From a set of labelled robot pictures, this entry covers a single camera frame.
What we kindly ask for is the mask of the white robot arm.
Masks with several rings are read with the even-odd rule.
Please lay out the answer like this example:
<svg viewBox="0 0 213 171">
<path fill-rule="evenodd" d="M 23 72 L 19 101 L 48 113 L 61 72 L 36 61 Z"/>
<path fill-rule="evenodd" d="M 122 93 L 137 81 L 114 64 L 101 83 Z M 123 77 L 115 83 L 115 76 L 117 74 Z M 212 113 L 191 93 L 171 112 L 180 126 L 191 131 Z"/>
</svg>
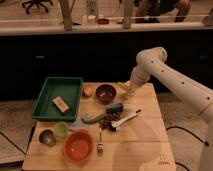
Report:
<svg viewBox="0 0 213 171">
<path fill-rule="evenodd" d="M 208 125 L 198 171 L 213 171 L 213 90 L 169 67 L 167 51 L 155 47 L 140 51 L 136 55 L 136 66 L 130 76 L 130 91 L 139 87 L 154 76 L 174 95 L 189 105 Z"/>
</svg>

